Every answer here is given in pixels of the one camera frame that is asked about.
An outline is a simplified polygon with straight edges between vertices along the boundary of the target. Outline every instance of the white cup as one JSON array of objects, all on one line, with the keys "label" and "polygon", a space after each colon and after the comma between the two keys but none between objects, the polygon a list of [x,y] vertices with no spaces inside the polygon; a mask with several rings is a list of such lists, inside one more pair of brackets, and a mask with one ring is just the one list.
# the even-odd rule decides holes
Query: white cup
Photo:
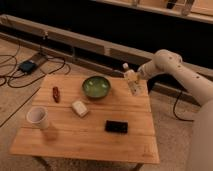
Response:
[{"label": "white cup", "polygon": [[46,129],[50,125],[48,113],[44,107],[32,107],[27,113],[26,119],[40,129]]}]

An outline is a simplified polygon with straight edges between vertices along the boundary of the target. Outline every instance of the cable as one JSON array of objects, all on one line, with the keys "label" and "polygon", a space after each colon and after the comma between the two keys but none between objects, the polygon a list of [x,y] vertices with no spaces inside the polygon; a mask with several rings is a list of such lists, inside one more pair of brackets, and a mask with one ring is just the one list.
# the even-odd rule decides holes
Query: cable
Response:
[{"label": "cable", "polygon": [[21,106],[19,106],[7,119],[5,119],[5,121],[1,123],[0,128],[3,127],[7,123],[7,121],[10,120],[10,118],[15,115],[32,98],[39,89],[37,89],[30,97],[27,98],[27,100],[24,101],[24,103],[21,104]]},{"label": "cable", "polygon": [[[53,71],[49,72],[48,74],[52,74],[52,73],[54,73],[54,72],[56,72],[56,71],[62,69],[62,68],[65,66],[65,59],[64,59],[64,58],[62,58],[62,57],[54,57],[54,58],[62,59],[62,60],[63,60],[63,63],[62,63],[62,65],[61,65],[59,68],[54,69]],[[46,76],[46,74],[44,74],[44,75],[42,75],[42,76],[36,78],[35,80],[33,80],[33,81],[31,81],[31,82],[29,82],[29,83],[27,83],[27,84],[25,84],[25,85],[14,86],[14,85],[11,84],[11,82],[12,82],[13,80],[17,79],[17,78],[14,77],[14,75],[15,75],[16,73],[17,73],[17,71],[14,72],[14,73],[12,74],[12,76],[11,76],[11,77],[8,79],[8,81],[7,81],[7,85],[8,85],[10,88],[24,88],[24,87],[27,87],[27,86],[32,85],[33,83],[37,82],[38,80],[40,80],[40,79],[42,79],[42,78],[44,78],[44,77]]]},{"label": "cable", "polygon": [[[7,15],[5,15],[5,16],[7,18],[8,23],[10,24],[11,28],[14,29],[14,27],[13,27],[12,23],[10,22],[8,16]],[[21,49],[21,42],[20,42],[19,38],[17,38],[17,40],[18,40],[18,48],[17,48],[16,52],[13,55],[0,55],[0,57],[9,57],[8,59],[0,62],[0,65],[1,65],[0,68],[6,67],[6,66],[9,66],[9,65],[13,66],[13,68],[9,72],[7,72],[6,74],[3,74],[3,75],[0,76],[0,79],[3,79],[3,82],[0,84],[0,87],[4,86],[7,83],[6,76],[8,76],[12,72],[14,72],[16,67],[17,67],[17,65],[18,65],[16,56],[18,55],[18,53],[19,53],[19,51]],[[15,64],[5,64],[5,63],[9,62],[12,59],[15,60]]]},{"label": "cable", "polygon": [[183,119],[183,118],[180,118],[180,117],[177,115],[176,111],[175,111],[176,106],[177,106],[177,103],[178,103],[180,97],[182,96],[182,94],[183,94],[183,91],[181,90],[180,94],[177,96],[176,101],[175,101],[175,103],[174,103],[174,105],[173,105],[173,114],[174,114],[174,116],[175,116],[178,120],[180,120],[180,121],[193,122],[194,120],[192,120],[192,119]]},{"label": "cable", "polygon": [[[61,63],[61,62],[59,62],[59,61],[52,61],[52,60],[50,60],[50,59],[55,59],[54,57],[53,57],[53,58],[47,58],[47,60],[48,60],[49,62],[53,62],[53,63]],[[72,69],[71,69],[71,66],[68,65],[67,63],[65,63],[65,66],[68,68],[68,71],[67,71],[66,73],[64,73],[64,75],[68,75]]]}]

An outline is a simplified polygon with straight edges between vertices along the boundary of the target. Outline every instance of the white sponge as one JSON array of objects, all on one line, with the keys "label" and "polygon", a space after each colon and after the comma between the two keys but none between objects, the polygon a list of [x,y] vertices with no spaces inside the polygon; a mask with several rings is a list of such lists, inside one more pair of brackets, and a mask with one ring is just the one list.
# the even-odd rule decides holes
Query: white sponge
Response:
[{"label": "white sponge", "polygon": [[73,102],[72,108],[80,117],[85,116],[89,112],[86,105],[80,100]]}]

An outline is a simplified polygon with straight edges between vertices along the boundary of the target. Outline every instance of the red object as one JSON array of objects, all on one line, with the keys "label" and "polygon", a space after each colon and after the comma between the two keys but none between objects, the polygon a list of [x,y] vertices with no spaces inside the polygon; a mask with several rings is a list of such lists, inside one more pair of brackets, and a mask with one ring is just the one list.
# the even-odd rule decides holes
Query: red object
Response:
[{"label": "red object", "polygon": [[59,103],[60,101],[60,92],[58,90],[58,87],[53,87],[53,99],[56,103]]}]

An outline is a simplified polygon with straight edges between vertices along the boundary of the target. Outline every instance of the table leg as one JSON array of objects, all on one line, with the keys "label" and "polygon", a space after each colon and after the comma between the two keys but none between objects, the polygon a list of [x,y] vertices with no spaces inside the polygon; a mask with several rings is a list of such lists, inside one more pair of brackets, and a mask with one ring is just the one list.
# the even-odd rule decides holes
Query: table leg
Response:
[{"label": "table leg", "polygon": [[132,169],[132,171],[139,171],[140,168],[141,168],[142,166],[143,166],[142,163],[138,163],[138,164]]},{"label": "table leg", "polygon": [[42,157],[37,157],[37,156],[33,156],[33,158],[39,162],[41,165],[43,165],[45,167],[46,171],[52,171],[51,166],[42,158]]}]

